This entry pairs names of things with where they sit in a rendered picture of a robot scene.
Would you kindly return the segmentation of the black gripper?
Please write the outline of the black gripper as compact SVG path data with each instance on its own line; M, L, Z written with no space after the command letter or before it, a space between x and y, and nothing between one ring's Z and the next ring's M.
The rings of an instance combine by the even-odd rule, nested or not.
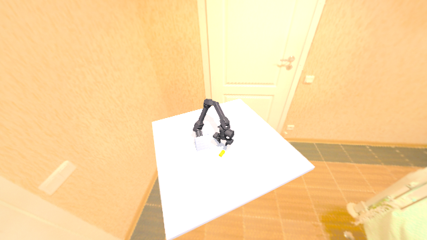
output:
M227 145L231 145L233 142L234 142L234 140L233 139L230 139L230 138L226 138L227 136L226 135L221 135L220 133L218 133L218 132L215 132L214 134L213 134L213 138L215 138L219 143L221 143L221 140L226 140L226 146Z

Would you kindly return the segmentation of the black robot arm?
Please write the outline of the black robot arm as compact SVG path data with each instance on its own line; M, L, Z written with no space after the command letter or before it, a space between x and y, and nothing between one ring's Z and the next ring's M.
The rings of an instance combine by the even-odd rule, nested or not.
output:
M230 139L232 139L234 137L234 130L231 130L230 121L224 115L224 113L223 113L223 111L222 111L219 103L216 102L216 101L213 101L212 99L205 99L204 102L203 102L203 109L202 109L201 115L199 116L199 119L195 122L194 127L193 127L193 131L195 131L195 136L196 137L203 136L203 133L201 131L203 129L203 126L204 126L203 120L204 120L204 118L206 116L206 113L207 113L208 109L212 105L215 107L216 112L217 112L217 114L218 114L218 116L220 118L220 124L221 125L218 126L218 128L220 128L220 134L221 135L226 135L227 137L229 137Z

